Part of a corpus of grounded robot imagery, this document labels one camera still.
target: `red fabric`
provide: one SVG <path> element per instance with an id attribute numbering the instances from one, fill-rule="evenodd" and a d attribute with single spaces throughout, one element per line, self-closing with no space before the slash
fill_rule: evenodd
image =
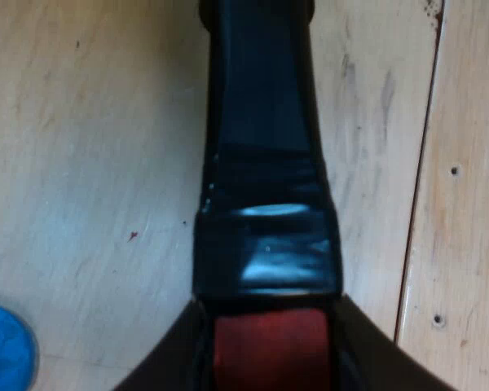
<path id="1" fill-rule="evenodd" d="M 215 323 L 218 391 L 329 391 L 328 323 L 318 310 L 222 317 Z"/>

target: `black handle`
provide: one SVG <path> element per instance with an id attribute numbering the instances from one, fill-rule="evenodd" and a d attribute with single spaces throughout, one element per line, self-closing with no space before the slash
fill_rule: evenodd
<path id="1" fill-rule="evenodd" d="M 312 7 L 302 0 L 202 7 L 211 33 L 209 115 L 193 292 L 205 301 L 341 293 L 311 66 Z"/>

